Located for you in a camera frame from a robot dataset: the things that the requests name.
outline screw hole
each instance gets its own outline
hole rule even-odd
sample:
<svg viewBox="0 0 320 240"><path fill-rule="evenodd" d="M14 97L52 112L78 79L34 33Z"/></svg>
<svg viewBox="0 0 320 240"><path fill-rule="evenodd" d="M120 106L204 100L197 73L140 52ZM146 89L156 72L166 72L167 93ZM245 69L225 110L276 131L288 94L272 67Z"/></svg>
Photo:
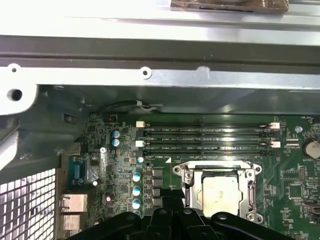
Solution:
<svg viewBox="0 0 320 240"><path fill-rule="evenodd" d="M19 89L12 89L8 92L7 97L14 102L20 101L22 98L22 91Z"/></svg>

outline white connector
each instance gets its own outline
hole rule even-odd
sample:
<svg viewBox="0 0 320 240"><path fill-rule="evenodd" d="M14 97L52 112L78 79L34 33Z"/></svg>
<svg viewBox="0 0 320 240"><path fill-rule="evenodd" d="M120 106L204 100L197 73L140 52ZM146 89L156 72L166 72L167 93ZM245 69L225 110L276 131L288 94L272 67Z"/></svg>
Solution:
<svg viewBox="0 0 320 240"><path fill-rule="evenodd" d="M143 147L144 145L145 145L144 141L141 141L141 140L135 141L135 147L136 147L136 148L141 148L141 147Z"/></svg>
<svg viewBox="0 0 320 240"><path fill-rule="evenodd" d="M270 146L274 149L281 148L281 142L280 141L271 141Z"/></svg>
<svg viewBox="0 0 320 240"><path fill-rule="evenodd" d="M280 122L271 122L269 124L270 129L280 129Z"/></svg>
<svg viewBox="0 0 320 240"><path fill-rule="evenodd" d="M144 128L146 126L146 123L144 121L136 121L135 127L136 128Z"/></svg>

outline capacitor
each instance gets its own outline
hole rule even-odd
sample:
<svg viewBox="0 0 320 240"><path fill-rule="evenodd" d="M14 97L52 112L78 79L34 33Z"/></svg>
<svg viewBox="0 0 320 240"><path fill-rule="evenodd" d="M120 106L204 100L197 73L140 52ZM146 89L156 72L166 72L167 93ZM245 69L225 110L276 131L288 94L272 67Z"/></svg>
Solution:
<svg viewBox="0 0 320 240"><path fill-rule="evenodd" d="M142 157L142 156L139 156L138 158L137 158L137 161L138 161L138 163L140 163L140 164L142 164L143 162L144 162L144 158Z"/></svg>
<svg viewBox="0 0 320 240"><path fill-rule="evenodd" d="M141 179L140 173L135 172L135 173L132 175L132 180L133 180L134 182L139 182L140 179Z"/></svg>
<svg viewBox="0 0 320 240"><path fill-rule="evenodd" d="M113 131L112 132L112 137L115 138L115 139L119 138L120 137L120 132L118 130Z"/></svg>
<svg viewBox="0 0 320 240"><path fill-rule="evenodd" d="M135 196L135 197L136 197L136 196L139 196L140 193L141 193L140 187L138 187L138 186L133 187L133 189L132 189L132 195L133 195L133 196Z"/></svg>
<svg viewBox="0 0 320 240"><path fill-rule="evenodd" d="M95 187L100 185L100 184L102 184L102 180L100 178L98 178L98 179L96 179L96 180L94 180L92 182L92 185L95 186Z"/></svg>
<svg viewBox="0 0 320 240"><path fill-rule="evenodd" d="M105 147L100 148L100 153L105 154L107 152L107 149Z"/></svg>
<svg viewBox="0 0 320 240"><path fill-rule="evenodd" d="M141 201L139 199L134 199L132 201L132 208L134 210L138 210L140 208L140 205L141 205Z"/></svg>
<svg viewBox="0 0 320 240"><path fill-rule="evenodd" d="M107 193L105 196L105 200L107 203L110 203L111 201L115 200L116 196L113 192Z"/></svg>
<svg viewBox="0 0 320 240"><path fill-rule="evenodd" d="M133 213L137 214L141 218L141 212L140 211L134 210Z"/></svg>
<svg viewBox="0 0 320 240"><path fill-rule="evenodd" d="M118 147L120 145L120 141L115 138L115 139L112 140L111 144L114 147Z"/></svg>
<svg viewBox="0 0 320 240"><path fill-rule="evenodd" d="M296 126L295 127L295 132L296 133L301 133L304 129L302 128L302 126Z"/></svg>

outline blue capacitor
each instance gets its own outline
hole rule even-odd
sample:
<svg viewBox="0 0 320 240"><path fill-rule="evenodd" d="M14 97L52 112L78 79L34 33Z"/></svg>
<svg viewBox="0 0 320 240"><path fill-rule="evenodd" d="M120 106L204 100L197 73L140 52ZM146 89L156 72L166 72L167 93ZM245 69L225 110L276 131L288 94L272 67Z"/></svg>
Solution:
<svg viewBox="0 0 320 240"><path fill-rule="evenodd" d="M140 179L141 179L140 173L135 172L135 173L132 175L132 180L133 180L134 182L139 182Z"/></svg>
<svg viewBox="0 0 320 240"><path fill-rule="evenodd" d="M112 146L118 147L120 145L120 141L118 139L113 139L111 142Z"/></svg>
<svg viewBox="0 0 320 240"><path fill-rule="evenodd" d="M120 137L120 132L118 130L113 131L112 132L112 137L115 138L115 139L119 138Z"/></svg>
<svg viewBox="0 0 320 240"><path fill-rule="evenodd" d="M132 195L133 196L137 197L137 196L140 195L140 193L141 193L140 187L138 187L138 186L133 187L133 189L132 189Z"/></svg>
<svg viewBox="0 0 320 240"><path fill-rule="evenodd" d="M138 163L142 164L144 162L144 158L142 156L139 156L137 158Z"/></svg>
<svg viewBox="0 0 320 240"><path fill-rule="evenodd" d="M134 199L132 201L132 208L134 210L138 210L140 208L140 205L141 205L141 201L139 199Z"/></svg>

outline electrolytic capacitor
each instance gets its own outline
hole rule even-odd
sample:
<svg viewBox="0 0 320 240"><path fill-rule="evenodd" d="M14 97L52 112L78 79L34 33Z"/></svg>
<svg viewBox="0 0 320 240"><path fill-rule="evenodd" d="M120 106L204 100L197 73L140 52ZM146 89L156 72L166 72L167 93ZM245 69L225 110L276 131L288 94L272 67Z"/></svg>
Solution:
<svg viewBox="0 0 320 240"><path fill-rule="evenodd" d="M95 187L100 185L100 184L102 184L102 180L100 178L98 178L98 179L96 179L96 180L94 180L92 182L92 185L95 186Z"/></svg>
<svg viewBox="0 0 320 240"><path fill-rule="evenodd" d="M120 137L120 132L118 130L113 131L112 132L112 137L115 138L115 139L119 138Z"/></svg>
<svg viewBox="0 0 320 240"><path fill-rule="evenodd" d="M141 193L140 187L138 187L138 186L133 187L133 189L132 189L132 195L133 195L133 196L135 196L135 197L136 197L136 196L139 196L140 193Z"/></svg>
<svg viewBox="0 0 320 240"><path fill-rule="evenodd" d="M110 203L111 201L115 200L116 195L113 192L109 192L105 196L105 200L107 203Z"/></svg>
<svg viewBox="0 0 320 240"><path fill-rule="evenodd" d="M135 172L135 173L132 175L132 180L133 180L134 182L139 182L140 179L141 179L140 173Z"/></svg>
<svg viewBox="0 0 320 240"><path fill-rule="evenodd" d="M132 201L132 208L134 210L138 210L140 208L140 205L141 205L141 201L139 199L134 199Z"/></svg>
<svg viewBox="0 0 320 240"><path fill-rule="evenodd" d="M114 147L118 147L120 145L120 141L115 138L115 139L112 140L111 144Z"/></svg>
<svg viewBox="0 0 320 240"><path fill-rule="evenodd" d="M144 158L142 156L139 156L137 159L138 163L142 164L144 162Z"/></svg>

